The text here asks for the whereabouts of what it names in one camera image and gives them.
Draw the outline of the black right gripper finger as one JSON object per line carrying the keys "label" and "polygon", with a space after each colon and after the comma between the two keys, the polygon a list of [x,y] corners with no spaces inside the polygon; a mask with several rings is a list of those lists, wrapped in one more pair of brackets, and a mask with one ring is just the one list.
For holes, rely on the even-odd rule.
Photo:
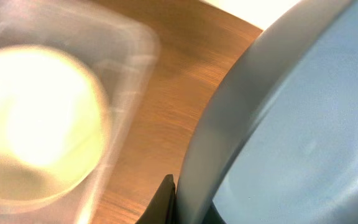
{"label": "black right gripper finger", "polygon": [[175,190],[173,175],[166,175],[136,224],[174,224]]}

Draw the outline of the blue plastic bowl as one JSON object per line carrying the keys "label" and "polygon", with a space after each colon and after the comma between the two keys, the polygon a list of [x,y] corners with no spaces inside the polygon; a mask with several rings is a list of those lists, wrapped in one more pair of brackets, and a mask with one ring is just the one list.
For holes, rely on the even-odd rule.
{"label": "blue plastic bowl", "polygon": [[183,160],[178,223],[358,223],[358,1],[301,1],[239,57]]}

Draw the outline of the cream plastic bowl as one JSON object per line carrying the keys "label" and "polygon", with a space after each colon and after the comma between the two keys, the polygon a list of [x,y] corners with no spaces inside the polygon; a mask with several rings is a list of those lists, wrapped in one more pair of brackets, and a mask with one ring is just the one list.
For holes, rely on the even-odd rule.
{"label": "cream plastic bowl", "polygon": [[0,203],[72,190],[99,162],[110,124],[106,94],[83,62],[39,45],[0,49]]}

